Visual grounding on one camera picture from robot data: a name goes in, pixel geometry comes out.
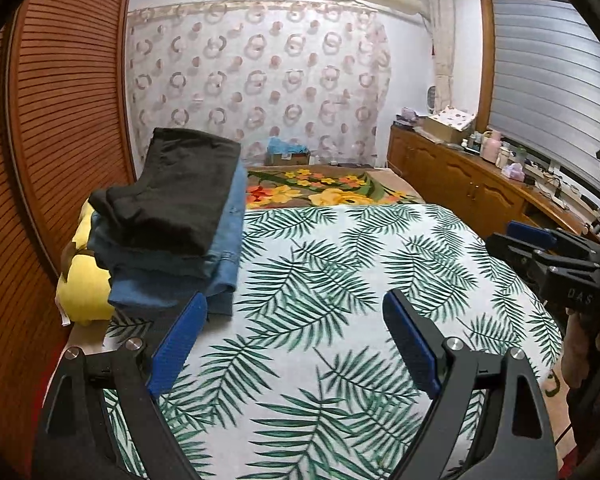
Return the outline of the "person's right hand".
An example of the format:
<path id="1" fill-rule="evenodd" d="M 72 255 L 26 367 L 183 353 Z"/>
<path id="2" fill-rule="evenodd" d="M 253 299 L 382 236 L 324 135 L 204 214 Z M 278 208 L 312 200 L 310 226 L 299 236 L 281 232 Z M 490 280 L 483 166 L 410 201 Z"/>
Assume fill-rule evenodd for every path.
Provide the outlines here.
<path id="1" fill-rule="evenodd" d="M 600 323 L 573 309 L 562 345 L 562 377 L 570 389 L 580 388 L 588 377 L 594 351 L 600 352 Z"/>

